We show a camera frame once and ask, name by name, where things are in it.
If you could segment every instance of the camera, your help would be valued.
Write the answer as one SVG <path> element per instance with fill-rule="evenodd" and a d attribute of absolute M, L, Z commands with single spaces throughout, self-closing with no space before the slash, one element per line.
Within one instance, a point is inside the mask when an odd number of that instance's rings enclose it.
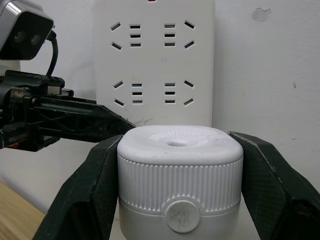
<path fill-rule="evenodd" d="M 54 21 L 28 0 L 0 0 L 0 60 L 31 60 Z"/>

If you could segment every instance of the white container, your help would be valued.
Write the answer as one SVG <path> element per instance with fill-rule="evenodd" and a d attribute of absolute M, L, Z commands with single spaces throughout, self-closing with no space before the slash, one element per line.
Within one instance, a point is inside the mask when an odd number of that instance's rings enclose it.
<path fill-rule="evenodd" d="M 120 226 L 127 240 L 229 240 L 243 149 L 203 126 L 144 126 L 118 145 Z"/>

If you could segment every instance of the container lid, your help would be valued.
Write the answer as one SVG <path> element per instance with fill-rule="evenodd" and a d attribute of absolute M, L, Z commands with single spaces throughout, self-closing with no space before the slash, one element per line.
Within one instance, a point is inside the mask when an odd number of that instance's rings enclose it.
<path fill-rule="evenodd" d="M 137 127 L 124 135 L 117 150 L 127 160 L 155 165 L 221 165 L 243 157 L 236 140 L 204 126 Z"/>

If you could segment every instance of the power strip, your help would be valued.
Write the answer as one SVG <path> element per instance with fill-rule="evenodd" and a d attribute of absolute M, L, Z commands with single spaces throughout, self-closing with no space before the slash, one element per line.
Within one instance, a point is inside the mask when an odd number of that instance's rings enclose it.
<path fill-rule="evenodd" d="M 211 126 L 214 0 L 96 0 L 98 104 L 136 126 Z"/>

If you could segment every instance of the wooden table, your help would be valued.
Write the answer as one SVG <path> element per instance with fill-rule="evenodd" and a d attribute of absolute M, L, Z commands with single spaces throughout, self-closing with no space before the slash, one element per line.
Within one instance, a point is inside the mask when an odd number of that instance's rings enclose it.
<path fill-rule="evenodd" d="M 31 240 L 45 215 L 0 182 L 0 240 Z"/>

